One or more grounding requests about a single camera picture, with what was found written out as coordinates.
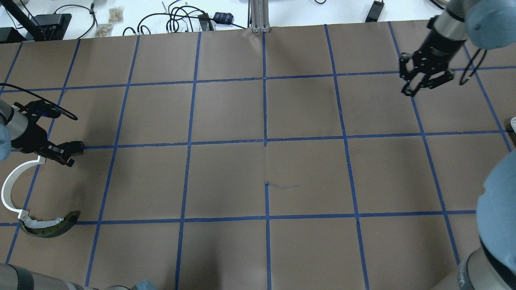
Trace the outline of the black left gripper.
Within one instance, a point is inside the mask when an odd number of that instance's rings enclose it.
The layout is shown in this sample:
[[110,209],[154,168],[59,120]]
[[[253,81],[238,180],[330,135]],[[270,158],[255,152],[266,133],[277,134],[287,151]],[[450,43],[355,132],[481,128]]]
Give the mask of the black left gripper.
[[61,111],[57,105],[52,105],[43,100],[30,101],[27,105],[15,102],[12,106],[14,113],[20,113],[22,120],[27,121],[20,136],[11,140],[11,147],[21,153],[35,153],[44,158],[55,160],[57,163],[72,167],[75,160],[67,158],[67,154],[83,154],[85,144],[81,140],[74,140],[64,144],[64,149],[48,140],[48,134],[37,121],[41,117],[58,118]]

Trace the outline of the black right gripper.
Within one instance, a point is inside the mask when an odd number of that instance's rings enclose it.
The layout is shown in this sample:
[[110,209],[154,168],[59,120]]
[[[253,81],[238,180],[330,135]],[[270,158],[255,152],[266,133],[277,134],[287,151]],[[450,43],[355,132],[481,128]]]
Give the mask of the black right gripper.
[[434,89],[453,80],[455,72],[449,63],[461,46],[461,40],[430,31],[418,50],[402,53],[399,57],[399,75],[405,81],[402,94],[415,97],[421,88]]

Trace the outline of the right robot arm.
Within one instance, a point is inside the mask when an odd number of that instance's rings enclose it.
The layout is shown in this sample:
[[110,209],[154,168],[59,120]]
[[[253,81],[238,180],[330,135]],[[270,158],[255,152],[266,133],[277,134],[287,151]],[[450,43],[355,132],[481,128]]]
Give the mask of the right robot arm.
[[476,49],[515,43],[514,0],[451,0],[400,52],[402,93],[414,97],[438,192],[460,262],[434,290],[514,290],[515,147],[505,122],[515,116],[514,69],[485,70],[502,88],[489,99]]

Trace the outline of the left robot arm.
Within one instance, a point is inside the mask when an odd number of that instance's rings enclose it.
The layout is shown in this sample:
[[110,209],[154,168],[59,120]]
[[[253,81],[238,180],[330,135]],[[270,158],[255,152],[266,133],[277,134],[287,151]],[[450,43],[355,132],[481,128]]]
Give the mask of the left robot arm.
[[41,117],[57,119],[62,115],[77,120],[74,114],[46,99],[30,101],[27,105],[15,102],[12,106],[1,101],[1,161],[6,160],[11,150],[15,149],[72,167],[75,163],[72,156],[84,151],[83,141],[56,145],[48,139],[48,132],[37,124]]

